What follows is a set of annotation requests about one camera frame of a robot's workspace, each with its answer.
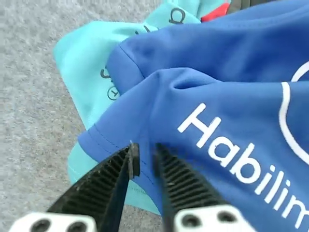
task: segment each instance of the carpet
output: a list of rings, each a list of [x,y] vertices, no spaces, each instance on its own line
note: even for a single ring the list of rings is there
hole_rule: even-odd
[[[0,231],[70,186],[67,156],[84,127],[53,60],[56,42],[93,20],[141,22],[159,2],[0,0]],[[159,216],[125,206],[119,231],[161,227]]]

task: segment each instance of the printed letter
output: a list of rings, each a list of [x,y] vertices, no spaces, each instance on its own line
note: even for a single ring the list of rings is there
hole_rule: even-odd
[[[220,144],[224,144],[230,149],[230,151],[225,157],[219,157],[215,153],[216,147]],[[224,168],[227,167],[227,165],[234,158],[238,151],[239,147],[237,145],[233,145],[228,138],[225,138],[223,136],[216,138],[208,148],[209,156],[214,160],[220,161],[221,166]]]
[[[174,19],[174,13],[175,12],[180,12],[182,14],[181,20],[176,21]],[[170,23],[172,23],[172,24],[183,24],[184,19],[185,19],[185,12],[182,9],[180,9],[180,8],[173,8],[170,11],[170,20],[169,20]]]
[[[246,150],[243,152],[239,160],[231,168],[230,173],[235,174],[237,179],[244,184],[252,184],[255,182],[261,174],[261,166],[254,158],[249,157],[254,149],[254,144],[249,144]],[[253,166],[254,172],[251,177],[243,177],[241,174],[241,169],[246,164]]]
[[[183,133],[190,124],[195,125],[198,129],[200,129],[203,132],[202,137],[197,142],[198,148],[201,148],[207,140],[210,138],[210,136],[214,133],[216,128],[221,123],[221,119],[219,117],[215,117],[211,124],[207,127],[204,123],[202,123],[197,116],[206,108],[206,105],[204,103],[201,103],[193,112],[185,119],[185,121],[182,122],[182,124],[178,127],[178,131],[180,133]]]
[[[296,197],[293,195],[288,203],[288,205],[286,206],[284,212],[282,213],[282,217],[286,218],[289,213],[291,212],[292,208],[294,205],[298,205],[300,208],[300,212],[297,218],[297,221],[295,223],[295,228],[298,229],[304,219],[304,216],[307,215],[309,216],[309,211],[306,210],[304,203],[302,203],[299,200],[296,200]]]

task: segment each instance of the blue shirt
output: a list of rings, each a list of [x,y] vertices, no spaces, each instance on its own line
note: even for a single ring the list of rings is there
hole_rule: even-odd
[[[257,231],[309,229],[309,3],[261,4],[129,38],[107,69],[121,97],[84,132],[101,161],[140,144],[141,186],[161,142],[199,170]]]

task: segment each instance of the white logo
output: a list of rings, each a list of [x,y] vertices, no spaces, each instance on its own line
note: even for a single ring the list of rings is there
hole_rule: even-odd
[[[291,79],[291,82],[299,81],[301,77],[305,75],[306,72],[309,71],[309,61],[303,64],[294,74]],[[291,90],[290,86],[287,82],[282,82],[282,104],[279,110],[279,125],[282,131],[282,134],[290,146],[290,148],[294,151],[294,153],[300,157],[307,165],[309,165],[309,154],[300,147],[300,145],[296,142],[294,137],[292,136],[288,125],[286,123],[286,114],[288,112],[288,107],[291,98]]]
[[[309,71],[309,61],[302,65],[297,72],[292,77],[292,82],[298,81],[306,72]],[[280,128],[283,133],[283,136],[290,146],[290,148],[294,151],[296,155],[298,155],[305,163],[309,165],[309,154],[306,153],[299,144],[295,141],[292,136],[287,123],[286,123],[286,114],[288,110],[288,106],[290,103],[290,86],[288,83],[282,83],[282,91],[283,98],[282,104],[279,111],[279,122]],[[178,131],[183,133],[191,124],[197,127],[203,134],[196,143],[198,148],[202,148],[205,143],[209,140],[209,138],[213,135],[215,130],[219,127],[222,119],[220,117],[215,117],[209,126],[205,125],[202,121],[200,121],[197,117],[200,113],[202,113],[206,109],[206,105],[201,103],[178,127]],[[218,156],[216,154],[216,148],[219,145],[225,145],[228,147],[229,152],[225,157]],[[234,159],[236,154],[239,152],[240,147],[236,144],[233,144],[228,138],[224,136],[219,136],[215,138],[208,147],[208,155],[218,162],[223,168],[226,168],[228,164]],[[249,145],[245,148],[244,152],[241,154],[236,163],[231,167],[229,172],[244,184],[253,184],[258,183],[257,187],[254,190],[256,195],[260,195],[264,192],[266,186],[269,185],[270,180],[273,178],[273,175],[276,175],[275,182],[271,186],[270,191],[267,193],[264,198],[264,202],[267,204],[272,204],[273,209],[278,211],[283,202],[288,200],[286,207],[283,210],[282,217],[287,218],[291,212],[291,210],[295,207],[298,207],[298,217],[295,222],[295,228],[298,229],[302,224],[304,218],[306,220],[309,219],[309,210],[306,209],[303,202],[297,199],[295,195],[292,195],[290,198],[287,198],[289,193],[289,187],[291,186],[291,181],[285,177],[285,173],[283,171],[279,171],[275,174],[276,167],[273,164],[269,166],[269,172],[267,172],[263,178],[261,178],[261,164],[253,157],[250,157],[250,154],[254,151],[254,144],[249,143]],[[241,169],[245,165],[251,165],[254,169],[253,174],[251,176],[244,177]],[[284,188],[282,189],[280,196],[277,200],[274,200],[276,193],[279,192],[280,187],[284,184]]]

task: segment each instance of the stitching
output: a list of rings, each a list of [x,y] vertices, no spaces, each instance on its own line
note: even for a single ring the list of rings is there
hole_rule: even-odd
[[[124,52],[124,54],[135,64],[135,66],[138,68],[138,70],[140,71],[141,76],[143,77],[143,79],[145,79],[144,74],[142,73],[142,71],[140,70],[139,66],[135,63],[134,59],[128,55],[128,53],[122,48],[121,45],[119,45],[120,49]]]

